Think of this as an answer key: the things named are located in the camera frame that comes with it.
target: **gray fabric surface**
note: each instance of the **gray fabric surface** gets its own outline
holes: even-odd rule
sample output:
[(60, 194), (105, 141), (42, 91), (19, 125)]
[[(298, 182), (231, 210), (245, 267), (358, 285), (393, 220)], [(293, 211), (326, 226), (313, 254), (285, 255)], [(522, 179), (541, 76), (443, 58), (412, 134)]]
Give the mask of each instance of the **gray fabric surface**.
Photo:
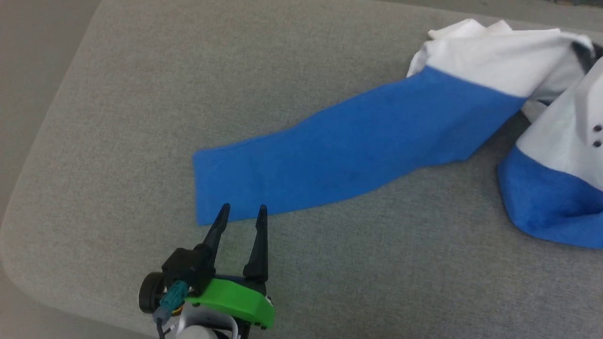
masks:
[[(192, 153), (397, 80), (427, 30), (466, 17), (348, 0), (105, 0), (9, 204), (9, 278), (152, 334), (140, 282), (207, 231)], [(517, 117), (468, 162), (271, 216), (276, 327), (252, 337), (602, 337), (603, 254), (522, 234), (500, 202), (495, 166), (525, 125)], [(253, 238), (253, 221), (232, 223), (218, 270), (239, 274)]]

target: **black cable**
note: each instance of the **black cable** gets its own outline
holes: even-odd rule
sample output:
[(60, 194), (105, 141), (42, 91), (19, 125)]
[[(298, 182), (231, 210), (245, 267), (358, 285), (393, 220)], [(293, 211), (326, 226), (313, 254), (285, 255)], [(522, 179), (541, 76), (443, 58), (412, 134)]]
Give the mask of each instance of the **black cable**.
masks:
[(159, 333), (159, 339), (165, 339), (165, 334), (163, 333), (163, 327), (161, 326), (161, 319), (157, 319), (157, 333)]

